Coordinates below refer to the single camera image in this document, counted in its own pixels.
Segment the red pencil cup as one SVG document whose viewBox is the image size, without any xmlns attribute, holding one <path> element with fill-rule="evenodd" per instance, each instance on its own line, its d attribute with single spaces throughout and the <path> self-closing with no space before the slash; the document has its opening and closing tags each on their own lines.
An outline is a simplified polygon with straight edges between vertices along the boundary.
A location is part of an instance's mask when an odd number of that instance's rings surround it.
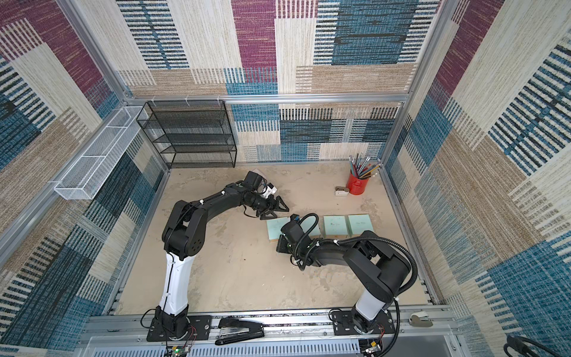
<svg viewBox="0 0 571 357">
<path fill-rule="evenodd" d="M 346 188 L 349 193 L 354 196 L 361 195 L 365 192 L 369 179 L 358 178 L 352 174 L 349 174 L 348 181 L 346 183 Z"/>
</svg>

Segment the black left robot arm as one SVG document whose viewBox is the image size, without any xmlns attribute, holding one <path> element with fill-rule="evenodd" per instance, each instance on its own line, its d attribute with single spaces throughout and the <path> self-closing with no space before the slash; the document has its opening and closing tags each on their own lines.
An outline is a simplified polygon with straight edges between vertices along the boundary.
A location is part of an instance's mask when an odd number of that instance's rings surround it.
<svg viewBox="0 0 571 357">
<path fill-rule="evenodd" d="M 148 342 L 181 341 L 190 336 L 187 290 L 195 257 L 205 244 L 212 218 L 237 207 L 251 208 L 253 217 L 271 220 L 289 212 L 277 188 L 264 176 L 249 171 L 243 180 L 227 184 L 220 192 L 193 202 L 175 203 L 161 240 L 167 259 L 164 291 L 148 328 Z"/>
</svg>

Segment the white tape dispenser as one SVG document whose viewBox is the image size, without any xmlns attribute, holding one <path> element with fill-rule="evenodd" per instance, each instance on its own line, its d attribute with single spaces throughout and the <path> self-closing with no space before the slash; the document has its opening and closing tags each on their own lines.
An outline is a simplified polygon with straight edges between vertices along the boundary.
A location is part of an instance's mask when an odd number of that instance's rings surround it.
<svg viewBox="0 0 571 357">
<path fill-rule="evenodd" d="M 335 188 L 335 195 L 336 195 L 336 196 L 348 196 L 348 195 L 349 195 L 349 188 L 348 188 L 348 187 L 337 186 L 337 187 Z"/>
</svg>

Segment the mint drawer jewelry box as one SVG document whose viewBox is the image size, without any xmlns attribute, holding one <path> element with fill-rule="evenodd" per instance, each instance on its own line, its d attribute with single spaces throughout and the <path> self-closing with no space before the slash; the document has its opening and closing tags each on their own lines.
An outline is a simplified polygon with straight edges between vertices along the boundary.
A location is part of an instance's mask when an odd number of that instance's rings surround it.
<svg viewBox="0 0 571 357">
<path fill-rule="evenodd" d="M 365 231 L 373 231 L 373 223 L 368 214 L 349 215 L 349 234 L 351 237 L 359 237 Z"/>
</svg>

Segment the black stapler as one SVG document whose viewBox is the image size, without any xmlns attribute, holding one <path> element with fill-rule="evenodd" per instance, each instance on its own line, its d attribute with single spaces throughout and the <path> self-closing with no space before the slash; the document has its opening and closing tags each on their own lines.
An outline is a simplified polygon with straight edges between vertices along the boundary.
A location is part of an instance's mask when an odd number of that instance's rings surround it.
<svg viewBox="0 0 571 357">
<path fill-rule="evenodd" d="M 253 339 L 261 339 L 265 336 L 262 323 L 256 321 L 240 320 L 238 318 L 223 318 L 219 321 L 220 330 L 230 330 L 229 333 L 221 333 L 215 341 L 215 345 L 224 346 Z"/>
</svg>

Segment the white mesh wall basket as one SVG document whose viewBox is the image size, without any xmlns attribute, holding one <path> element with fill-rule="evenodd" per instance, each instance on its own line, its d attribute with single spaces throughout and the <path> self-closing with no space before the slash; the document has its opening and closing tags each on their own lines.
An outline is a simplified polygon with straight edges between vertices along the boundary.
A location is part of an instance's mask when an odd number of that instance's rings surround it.
<svg viewBox="0 0 571 357">
<path fill-rule="evenodd" d="M 54 191 L 65 200 L 91 200 L 140 131 L 136 118 L 141 107 L 123 107 L 99 132 Z"/>
</svg>

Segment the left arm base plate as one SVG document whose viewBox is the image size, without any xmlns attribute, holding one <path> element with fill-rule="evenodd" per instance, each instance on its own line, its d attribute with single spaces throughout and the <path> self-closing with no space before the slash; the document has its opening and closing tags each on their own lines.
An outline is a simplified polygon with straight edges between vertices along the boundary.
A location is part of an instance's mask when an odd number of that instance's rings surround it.
<svg viewBox="0 0 571 357">
<path fill-rule="evenodd" d="M 168 327 L 167 322 L 153 318 L 147 333 L 147 342 L 206 341 L 211 333 L 211 315 L 188 315 L 184 320 L 178 319 L 176 327 Z"/>
</svg>

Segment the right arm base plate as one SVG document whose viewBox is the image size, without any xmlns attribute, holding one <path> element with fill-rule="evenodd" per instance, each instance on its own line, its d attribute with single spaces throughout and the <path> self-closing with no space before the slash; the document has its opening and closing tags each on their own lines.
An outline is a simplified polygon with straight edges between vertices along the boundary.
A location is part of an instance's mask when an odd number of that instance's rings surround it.
<svg viewBox="0 0 571 357">
<path fill-rule="evenodd" d="M 381 310 L 373 322 L 356 323 L 351 310 L 339 308 L 330 309 L 328 317 L 333 325 L 336 336 L 349 335 L 380 335 L 395 333 L 395 319 L 390 312 Z"/>
</svg>

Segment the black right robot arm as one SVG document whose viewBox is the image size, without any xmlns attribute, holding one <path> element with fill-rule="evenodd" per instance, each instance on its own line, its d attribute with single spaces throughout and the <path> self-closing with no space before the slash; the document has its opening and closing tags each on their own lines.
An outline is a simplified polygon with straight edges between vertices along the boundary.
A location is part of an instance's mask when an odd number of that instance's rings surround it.
<svg viewBox="0 0 571 357">
<path fill-rule="evenodd" d="M 292 215 L 280 229 L 277 252 L 288 254 L 300 271 L 309 266 L 349 267 L 364 286 L 364 292 L 351 310 L 352 325 L 359 333 L 371 333 L 388 318 L 400 294 L 418 278 L 413 255 L 401 244 L 372 231 L 349 239 L 311 238 L 302 222 L 311 217 Z"/>
</svg>

